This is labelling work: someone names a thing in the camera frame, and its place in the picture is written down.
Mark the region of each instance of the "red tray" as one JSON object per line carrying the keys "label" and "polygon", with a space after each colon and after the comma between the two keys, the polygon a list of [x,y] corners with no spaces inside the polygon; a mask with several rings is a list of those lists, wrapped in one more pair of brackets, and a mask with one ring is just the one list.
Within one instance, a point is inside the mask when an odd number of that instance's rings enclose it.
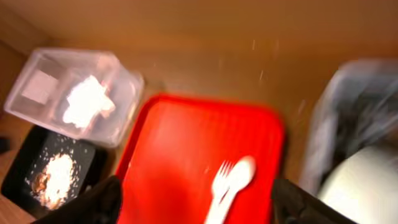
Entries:
{"label": "red tray", "polygon": [[270,110],[160,95],[137,118],[116,175],[119,223],[203,223],[224,160],[252,155],[253,181],[237,194],[226,223],[269,223],[283,129]]}

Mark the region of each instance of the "fork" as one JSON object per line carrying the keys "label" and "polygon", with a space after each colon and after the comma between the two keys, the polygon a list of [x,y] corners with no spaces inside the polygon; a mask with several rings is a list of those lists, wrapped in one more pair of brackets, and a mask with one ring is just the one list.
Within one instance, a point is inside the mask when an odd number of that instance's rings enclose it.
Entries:
{"label": "fork", "polygon": [[213,200],[211,201],[210,209],[206,217],[205,224],[212,224],[217,222],[218,208],[223,199],[224,195],[229,189],[229,183],[227,175],[232,169],[232,163],[224,161],[213,180],[211,185],[211,193],[213,194]]}

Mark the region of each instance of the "white plastic spoon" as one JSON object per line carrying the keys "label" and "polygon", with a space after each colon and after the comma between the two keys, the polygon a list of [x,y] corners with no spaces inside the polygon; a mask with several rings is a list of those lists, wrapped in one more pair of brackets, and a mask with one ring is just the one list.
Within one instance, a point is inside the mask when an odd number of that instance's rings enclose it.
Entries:
{"label": "white plastic spoon", "polygon": [[216,223],[224,223],[228,210],[236,194],[250,183],[255,171],[256,163],[254,162],[254,158],[251,156],[243,157],[232,168],[231,172],[228,174],[229,190],[220,203],[219,215],[217,218],[218,222]]}

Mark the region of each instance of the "black object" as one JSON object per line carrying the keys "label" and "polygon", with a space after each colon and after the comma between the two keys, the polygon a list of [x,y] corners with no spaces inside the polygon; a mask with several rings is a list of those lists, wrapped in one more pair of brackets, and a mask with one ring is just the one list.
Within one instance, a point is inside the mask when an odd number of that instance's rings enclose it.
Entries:
{"label": "black object", "polygon": [[355,224],[285,179],[276,179],[272,201],[279,224]]}
{"label": "black object", "polygon": [[122,202],[120,181],[112,176],[35,224],[116,223]]}
{"label": "black object", "polygon": [[70,185],[65,203],[84,192],[87,185],[94,185],[99,181],[101,168],[106,160],[105,150],[34,126],[2,183],[1,193],[36,218],[48,214],[50,210],[35,199],[32,184],[50,159],[57,154],[68,154],[76,161],[73,170],[75,180]]}
{"label": "black object", "polygon": [[10,150],[10,140],[8,138],[0,137],[0,153]]}

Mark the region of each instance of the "black container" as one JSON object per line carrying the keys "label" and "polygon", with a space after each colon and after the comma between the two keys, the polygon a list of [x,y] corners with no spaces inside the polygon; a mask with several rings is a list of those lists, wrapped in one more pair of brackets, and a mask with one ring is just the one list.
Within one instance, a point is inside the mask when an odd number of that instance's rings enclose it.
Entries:
{"label": "black container", "polygon": [[61,134],[34,126],[24,141],[6,178],[1,193],[36,218],[50,212],[35,198],[32,183],[48,164],[51,157],[68,154],[76,163],[65,203],[84,192],[88,185],[95,185],[106,161],[106,151],[86,141],[77,141]]}

